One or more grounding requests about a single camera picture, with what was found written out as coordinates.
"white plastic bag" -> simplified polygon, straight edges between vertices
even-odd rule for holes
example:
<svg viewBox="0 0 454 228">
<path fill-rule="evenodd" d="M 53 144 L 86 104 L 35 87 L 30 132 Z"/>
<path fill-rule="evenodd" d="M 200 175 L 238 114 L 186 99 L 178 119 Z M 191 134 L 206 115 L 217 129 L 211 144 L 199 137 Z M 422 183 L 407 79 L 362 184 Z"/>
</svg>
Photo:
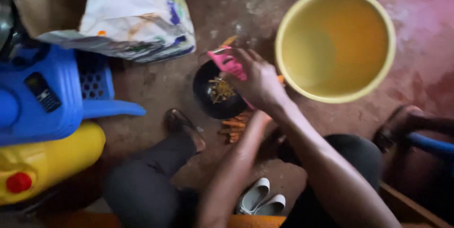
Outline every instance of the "white plastic bag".
<svg viewBox="0 0 454 228">
<path fill-rule="evenodd" d="M 196 45 L 184 0 L 87 0 L 78 31 L 57 30 L 38 39 L 137 62 L 182 56 Z"/>
</svg>

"black trousers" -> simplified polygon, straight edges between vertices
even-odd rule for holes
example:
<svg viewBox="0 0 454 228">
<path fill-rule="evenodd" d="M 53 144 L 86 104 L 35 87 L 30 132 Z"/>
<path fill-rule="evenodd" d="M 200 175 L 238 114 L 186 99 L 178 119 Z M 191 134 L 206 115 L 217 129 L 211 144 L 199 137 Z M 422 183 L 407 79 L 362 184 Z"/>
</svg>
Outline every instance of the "black trousers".
<svg viewBox="0 0 454 228">
<path fill-rule="evenodd" d="M 347 134 L 330 135 L 325 139 L 378 189 L 381 153 L 372 142 Z M 111 171 L 103 196 L 125 227 L 191 227 L 194 224 L 197 193 L 190 189 L 177 190 L 170 179 L 195 153 L 196 147 L 188 135 L 173 134 Z M 337 225 L 307 186 L 281 227 Z"/>
</svg>

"yellow jerrycan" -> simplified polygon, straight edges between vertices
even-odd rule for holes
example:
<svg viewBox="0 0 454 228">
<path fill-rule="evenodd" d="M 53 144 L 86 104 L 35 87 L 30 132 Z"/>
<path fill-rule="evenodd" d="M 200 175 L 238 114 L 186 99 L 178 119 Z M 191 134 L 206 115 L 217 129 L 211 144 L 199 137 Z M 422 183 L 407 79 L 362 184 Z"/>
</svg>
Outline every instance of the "yellow jerrycan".
<svg viewBox="0 0 454 228">
<path fill-rule="evenodd" d="M 0 148 L 0 205 L 20 202 L 94 164 L 106 138 L 99 125 L 83 122 L 71 136 Z"/>
</svg>

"white shoe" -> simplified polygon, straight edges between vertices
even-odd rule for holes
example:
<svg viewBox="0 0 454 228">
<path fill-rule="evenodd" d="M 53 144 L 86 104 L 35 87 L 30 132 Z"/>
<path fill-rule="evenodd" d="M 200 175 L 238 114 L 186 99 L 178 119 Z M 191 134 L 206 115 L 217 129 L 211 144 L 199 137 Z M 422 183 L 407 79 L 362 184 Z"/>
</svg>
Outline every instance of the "white shoe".
<svg viewBox="0 0 454 228">
<path fill-rule="evenodd" d="M 258 216 L 278 216 L 282 213 L 285 208 L 285 197 L 281 194 L 277 194 L 272 197 L 269 201 L 259 206 L 254 212 L 254 215 Z"/>
<path fill-rule="evenodd" d="M 236 212 L 252 215 L 270 192 L 270 181 L 260 178 L 243 196 L 241 196 Z"/>
</svg>

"blue plastic stool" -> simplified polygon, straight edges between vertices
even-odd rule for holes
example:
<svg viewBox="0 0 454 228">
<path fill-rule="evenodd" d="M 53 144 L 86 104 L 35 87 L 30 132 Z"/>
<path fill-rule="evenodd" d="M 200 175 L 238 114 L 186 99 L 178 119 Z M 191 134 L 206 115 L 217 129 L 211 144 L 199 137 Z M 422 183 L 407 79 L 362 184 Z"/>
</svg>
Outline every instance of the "blue plastic stool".
<svg viewBox="0 0 454 228">
<path fill-rule="evenodd" d="M 90 60 L 96 61 L 98 66 L 90 67 Z M 80 68 L 89 67 L 90 70 L 84 71 L 86 74 L 79 76 Z M 46 110 L 47 104 L 38 99 L 48 93 L 36 97 L 25 84 L 32 73 L 40 74 L 58 97 L 58 108 Z M 81 84 L 85 87 L 82 81 L 88 79 L 88 73 L 94 76 L 97 86 L 91 82 L 88 90 L 82 90 Z M 0 146 L 65 138 L 76 131 L 82 119 L 145 115 L 146 111 L 136 103 L 113 100 L 113 89 L 107 57 L 51 45 L 47 56 L 33 66 L 0 72 Z"/>
</svg>

